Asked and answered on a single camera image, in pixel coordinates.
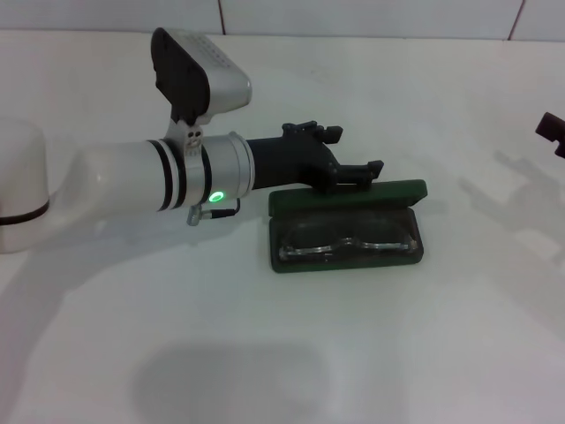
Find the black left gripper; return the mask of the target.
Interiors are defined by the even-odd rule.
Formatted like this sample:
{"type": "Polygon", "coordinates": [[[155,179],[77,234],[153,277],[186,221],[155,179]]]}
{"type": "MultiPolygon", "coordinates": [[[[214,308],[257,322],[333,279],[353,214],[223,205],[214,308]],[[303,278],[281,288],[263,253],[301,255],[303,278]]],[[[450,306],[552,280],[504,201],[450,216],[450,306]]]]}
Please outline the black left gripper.
{"type": "Polygon", "coordinates": [[[323,193],[338,186],[367,190],[379,177],[384,162],[340,164],[328,146],[338,143],[342,134],[341,126],[324,127],[308,121],[283,124],[278,138],[248,140],[254,162],[253,188],[303,184],[323,193]]]}

